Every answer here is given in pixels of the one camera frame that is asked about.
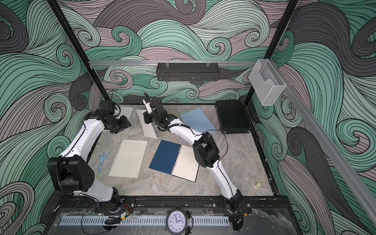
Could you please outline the torn lined paper page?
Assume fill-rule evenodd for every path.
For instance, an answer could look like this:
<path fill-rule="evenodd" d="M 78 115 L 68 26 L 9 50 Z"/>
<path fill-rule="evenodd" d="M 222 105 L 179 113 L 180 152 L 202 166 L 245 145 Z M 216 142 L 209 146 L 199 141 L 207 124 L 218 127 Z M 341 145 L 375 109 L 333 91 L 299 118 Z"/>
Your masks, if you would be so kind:
<path fill-rule="evenodd" d="M 120 119 L 122 116 L 125 116 L 128 121 L 130 121 L 132 112 L 133 112 L 133 107 L 125 107 L 125 106 L 120 106 L 116 108 L 115 115 L 117 115 L 117 119 Z"/>

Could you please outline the dark blue spiral notebook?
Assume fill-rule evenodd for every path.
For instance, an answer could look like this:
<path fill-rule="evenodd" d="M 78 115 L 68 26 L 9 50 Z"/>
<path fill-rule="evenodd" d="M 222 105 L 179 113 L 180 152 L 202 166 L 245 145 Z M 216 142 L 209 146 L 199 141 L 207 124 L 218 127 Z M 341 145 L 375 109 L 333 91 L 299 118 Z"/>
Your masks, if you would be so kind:
<path fill-rule="evenodd" d="M 162 140 L 149 168 L 195 182 L 199 164 L 192 147 Z"/>

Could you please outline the cream lined spiral notebook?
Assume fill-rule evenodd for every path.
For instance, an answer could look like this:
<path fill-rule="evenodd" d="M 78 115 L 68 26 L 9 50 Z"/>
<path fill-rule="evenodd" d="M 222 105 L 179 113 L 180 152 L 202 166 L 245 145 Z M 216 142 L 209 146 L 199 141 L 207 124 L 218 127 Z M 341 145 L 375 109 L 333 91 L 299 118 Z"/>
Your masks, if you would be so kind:
<path fill-rule="evenodd" d="M 122 140 L 108 176 L 138 178 L 147 141 Z"/>

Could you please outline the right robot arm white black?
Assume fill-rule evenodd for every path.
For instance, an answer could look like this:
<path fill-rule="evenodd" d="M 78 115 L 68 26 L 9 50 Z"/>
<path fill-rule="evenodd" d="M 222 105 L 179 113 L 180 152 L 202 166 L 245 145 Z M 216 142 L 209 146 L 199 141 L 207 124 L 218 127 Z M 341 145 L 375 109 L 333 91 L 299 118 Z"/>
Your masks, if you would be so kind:
<path fill-rule="evenodd" d="M 146 106 L 146 111 L 144 112 L 145 123 L 154 122 L 159 131 L 171 132 L 191 144 L 198 164 L 208 168 L 217 182 L 227 211 L 231 213 L 237 212 L 242 193 L 227 175 L 221 162 L 219 149 L 209 130 L 198 132 L 192 129 L 178 119 L 177 116 L 169 114 L 160 101 L 153 101 L 147 93 L 144 93 L 144 97 L 143 104 Z"/>

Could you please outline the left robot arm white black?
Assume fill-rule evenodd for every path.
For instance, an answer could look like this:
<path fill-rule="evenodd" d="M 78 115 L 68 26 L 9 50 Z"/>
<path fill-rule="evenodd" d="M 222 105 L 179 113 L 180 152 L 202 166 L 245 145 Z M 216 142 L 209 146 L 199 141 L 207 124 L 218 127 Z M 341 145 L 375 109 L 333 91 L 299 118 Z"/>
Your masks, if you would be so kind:
<path fill-rule="evenodd" d="M 98 203 L 121 205 L 118 190 L 97 180 L 94 170 L 88 165 L 104 130 L 117 134 L 131 127 L 128 118 L 120 112 L 121 108 L 115 102 L 101 101 L 96 111 L 84 117 L 82 128 L 67 149 L 58 157 L 49 159 L 47 168 L 56 190 L 77 197 L 87 196 Z"/>

